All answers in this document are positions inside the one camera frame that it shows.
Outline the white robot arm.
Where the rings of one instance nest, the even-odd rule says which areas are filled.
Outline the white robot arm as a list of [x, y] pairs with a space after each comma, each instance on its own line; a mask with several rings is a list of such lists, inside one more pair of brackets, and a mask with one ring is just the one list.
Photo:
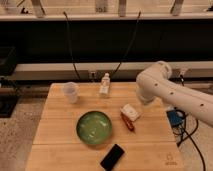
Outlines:
[[172, 68], [164, 61], [155, 62], [140, 72], [136, 77], [139, 99], [150, 103], [159, 97], [213, 127], [213, 95], [173, 83], [169, 80], [171, 75]]

